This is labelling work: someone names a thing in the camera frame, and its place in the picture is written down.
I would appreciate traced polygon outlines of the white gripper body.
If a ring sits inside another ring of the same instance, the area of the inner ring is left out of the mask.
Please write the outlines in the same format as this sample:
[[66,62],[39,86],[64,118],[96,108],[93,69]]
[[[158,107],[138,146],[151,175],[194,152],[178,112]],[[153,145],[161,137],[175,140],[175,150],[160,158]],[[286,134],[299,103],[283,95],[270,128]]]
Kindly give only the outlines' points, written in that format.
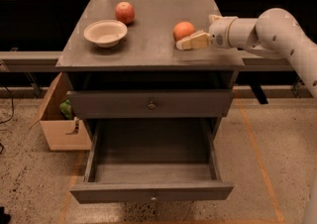
[[211,14],[209,16],[209,35],[211,43],[220,49],[229,49],[229,33],[230,28],[236,17],[223,17]]

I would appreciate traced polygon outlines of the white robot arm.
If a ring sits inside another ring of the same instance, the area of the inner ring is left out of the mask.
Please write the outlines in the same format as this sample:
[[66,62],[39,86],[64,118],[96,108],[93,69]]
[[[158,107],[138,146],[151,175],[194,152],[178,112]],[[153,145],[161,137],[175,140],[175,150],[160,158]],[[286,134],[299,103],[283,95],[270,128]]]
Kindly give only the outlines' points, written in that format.
[[211,15],[207,32],[197,31],[176,39],[181,51],[203,49],[241,49],[249,54],[286,59],[317,97],[317,44],[311,41],[296,19],[286,10],[268,9],[256,18]]

